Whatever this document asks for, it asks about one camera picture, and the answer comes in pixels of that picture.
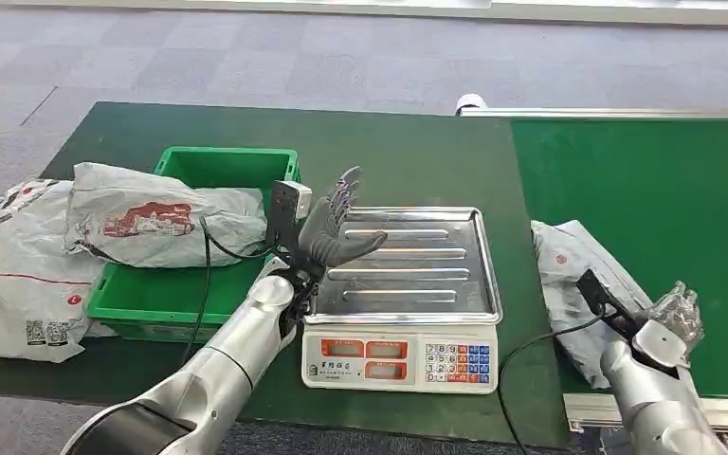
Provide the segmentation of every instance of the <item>black cable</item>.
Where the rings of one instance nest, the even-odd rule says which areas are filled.
[[[227,254],[228,256],[230,256],[232,258],[236,258],[239,261],[243,261],[244,259],[262,258],[263,256],[266,256],[267,254],[271,253],[272,250],[275,248],[274,246],[270,246],[269,248],[265,249],[264,251],[261,251],[260,253],[254,253],[249,256],[245,256],[245,255],[239,254],[239,253],[234,253],[234,252],[230,251],[229,249],[225,248],[224,246],[222,246],[222,244],[220,244],[219,241],[213,237],[213,234],[211,234],[210,231],[208,230],[208,222],[205,221],[204,216],[199,217],[199,225],[202,227],[202,232],[207,236],[207,239],[210,239],[210,242],[212,244],[214,244],[217,248],[219,248],[219,250],[221,250],[223,253]]]
[[[208,230],[203,227],[202,232],[205,238],[205,291],[202,294],[202,302],[199,304],[199,310],[196,313],[196,321],[193,324],[191,338],[189,338],[186,350],[183,352],[183,358],[180,359],[180,366],[185,365],[189,359],[193,342],[196,341],[196,334],[199,333],[199,326],[202,324],[202,317],[205,315],[205,305],[208,304],[208,293],[210,291],[210,242],[208,241]]]
[[[205,221],[204,216],[199,217],[199,225],[202,227],[202,236],[205,238],[205,291],[202,295],[202,302],[199,304],[199,309],[197,310],[196,321],[193,324],[191,337],[189,338],[189,342],[186,345],[186,350],[183,352],[183,357],[180,360],[180,366],[185,365],[189,359],[191,349],[193,348],[193,343],[196,341],[196,336],[199,333],[199,326],[202,325],[202,317],[205,315],[205,306],[208,304],[208,294],[210,291],[210,244],[213,243],[223,253],[233,258],[236,258],[239,261],[243,261],[245,259],[262,258],[263,256],[271,253],[274,249],[274,246],[272,246],[270,248],[267,248],[265,251],[255,253],[250,256],[236,254],[219,244],[219,242],[215,238],[213,238],[213,235],[211,235],[210,231],[208,230],[208,223]]]
[[[503,412],[503,418],[506,419],[506,425],[509,427],[509,432],[512,433],[512,437],[515,438],[515,442],[518,443],[520,451],[522,451],[524,455],[529,455],[529,450],[526,448],[526,446],[523,444],[523,442],[520,440],[520,437],[518,436],[518,431],[515,429],[515,425],[512,423],[512,418],[509,416],[509,409],[506,408],[506,404],[503,402],[503,391],[501,390],[501,384],[503,383],[503,373],[506,372],[506,367],[509,366],[509,361],[512,360],[512,357],[514,357],[517,353],[537,343],[538,341],[553,337],[559,337],[560,335],[569,334],[571,332],[576,332],[590,327],[591,325],[601,320],[601,318],[604,317],[606,311],[607,309],[604,305],[602,305],[601,313],[595,318],[585,322],[584,324],[577,325],[569,329],[560,330],[559,332],[551,332],[550,334],[540,335],[539,337],[534,337],[531,340],[526,341],[524,344],[521,344],[520,346],[512,350],[512,352],[509,353],[509,355],[503,360],[503,363],[500,365],[498,372],[498,399],[500,401],[500,410]]]

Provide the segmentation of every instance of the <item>silver robotic arm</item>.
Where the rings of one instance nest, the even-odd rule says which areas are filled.
[[[678,283],[646,313],[629,314],[589,270],[578,287],[618,334],[601,356],[636,455],[728,455],[707,422],[686,361],[702,336],[696,293]]]
[[[353,168],[342,175],[307,218],[310,190],[275,182],[266,239],[284,268],[262,272],[266,276],[178,372],[95,415],[62,455],[216,453],[269,364],[294,339],[297,319],[325,268],[370,253],[386,240],[383,232],[355,242],[337,238],[360,174]]]
[[[233,316],[178,372],[91,418],[63,454],[216,453],[278,352],[295,336],[279,321],[295,290],[284,277],[258,280]]]

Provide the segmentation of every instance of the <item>gray carpet floor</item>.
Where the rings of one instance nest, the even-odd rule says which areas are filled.
[[[0,8],[0,192],[41,171],[96,100],[450,115],[467,92],[494,107],[728,108],[728,29]],[[0,397],[0,454],[56,453],[96,411]],[[514,453],[255,424],[225,451]]]

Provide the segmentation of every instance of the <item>scale keypad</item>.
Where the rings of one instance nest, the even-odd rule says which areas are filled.
[[[489,384],[490,348],[485,344],[426,344],[426,381]]]

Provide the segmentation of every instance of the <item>green plastic crate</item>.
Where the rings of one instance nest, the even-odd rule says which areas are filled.
[[[274,180],[300,181],[297,152],[280,149],[171,147],[155,174],[192,188],[258,188],[264,210]],[[197,340],[207,341],[235,311],[265,258],[214,267]],[[108,264],[88,303],[88,316],[128,339],[188,341],[205,292],[205,268],[134,268]]]

